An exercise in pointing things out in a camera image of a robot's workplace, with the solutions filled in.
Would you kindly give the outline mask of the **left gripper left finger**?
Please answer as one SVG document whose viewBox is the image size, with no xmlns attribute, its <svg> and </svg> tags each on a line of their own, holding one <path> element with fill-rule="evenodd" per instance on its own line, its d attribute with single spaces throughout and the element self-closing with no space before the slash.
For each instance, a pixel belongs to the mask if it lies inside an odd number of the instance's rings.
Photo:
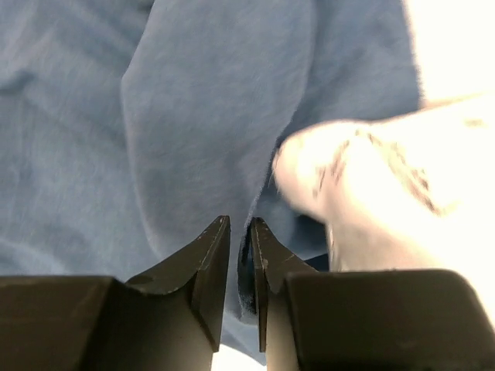
<svg viewBox="0 0 495 371">
<path fill-rule="evenodd" d="M 230 220 L 126 282 L 1 279 L 3 370 L 208 370 L 219 349 Z"/>
</svg>

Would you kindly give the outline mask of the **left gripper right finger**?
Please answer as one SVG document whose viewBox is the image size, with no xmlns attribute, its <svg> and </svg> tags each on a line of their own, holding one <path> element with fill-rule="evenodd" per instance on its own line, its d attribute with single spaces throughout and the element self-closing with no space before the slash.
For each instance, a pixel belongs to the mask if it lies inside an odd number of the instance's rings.
<svg viewBox="0 0 495 371">
<path fill-rule="evenodd" d="M 492 370 L 494 332 L 446 270 L 322 273 L 251 221 L 259 349 L 270 370 Z"/>
</svg>

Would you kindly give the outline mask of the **white pillow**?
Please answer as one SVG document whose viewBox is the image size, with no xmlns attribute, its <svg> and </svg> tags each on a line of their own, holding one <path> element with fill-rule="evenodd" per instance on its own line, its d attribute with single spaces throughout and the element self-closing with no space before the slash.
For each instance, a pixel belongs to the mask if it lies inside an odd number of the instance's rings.
<svg viewBox="0 0 495 371">
<path fill-rule="evenodd" d="M 494 303 L 494 96 L 287 137 L 271 165 L 327 228 L 333 271 L 445 268 Z"/>
</svg>

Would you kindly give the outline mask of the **blue pillowcase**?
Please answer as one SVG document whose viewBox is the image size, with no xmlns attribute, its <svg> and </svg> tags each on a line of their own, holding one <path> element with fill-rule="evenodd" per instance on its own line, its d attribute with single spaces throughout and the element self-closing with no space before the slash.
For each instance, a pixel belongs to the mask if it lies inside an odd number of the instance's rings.
<svg viewBox="0 0 495 371">
<path fill-rule="evenodd" d="M 3 1 L 1 272 L 127 280 L 228 215 L 222 343 L 264 364 L 247 225 L 326 251 L 275 149 L 418 101 L 400 1 Z"/>
</svg>

